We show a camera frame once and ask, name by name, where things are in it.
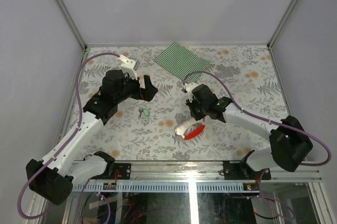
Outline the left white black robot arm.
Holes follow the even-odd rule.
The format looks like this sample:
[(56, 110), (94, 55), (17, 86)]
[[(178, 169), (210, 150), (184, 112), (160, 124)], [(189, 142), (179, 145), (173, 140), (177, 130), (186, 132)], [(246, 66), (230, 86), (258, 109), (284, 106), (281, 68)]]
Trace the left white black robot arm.
[(99, 91), (83, 107), (80, 121), (40, 161), (32, 159), (26, 166), (29, 188), (58, 206), (70, 195), (73, 187), (93, 178), (109, 179), (115, 174), (115, 159), (95, 152), (87, 160), (74, 164), (75, 157), (87, 142), (117, 112), (118, 105), (128, 98), (151, 101), (158, 92), (150, 76), (132, 79), (122, 70), (110, 70), (102, 79)]

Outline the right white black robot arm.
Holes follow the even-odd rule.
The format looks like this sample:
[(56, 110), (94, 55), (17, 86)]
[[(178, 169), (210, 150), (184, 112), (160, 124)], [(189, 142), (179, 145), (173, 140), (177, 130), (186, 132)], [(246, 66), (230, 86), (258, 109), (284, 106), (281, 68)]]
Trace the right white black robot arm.
[(187, 93), (186, 105), (194, 120), (209, 117), (242, 127), (269, 140), (269, 148), (252, 150), (240, 161), (240, 173), (246, 179), (274, 167), (294, 172), (313, 148), (311, 140), (301, 133), (303, 128), (293, 116), (275, 123), (264, 121), (257, 114), (248, 115), (247, 111), (240, 110), (232, 99), (218, 98), (205, 84), (186, 84), (184, 92)]

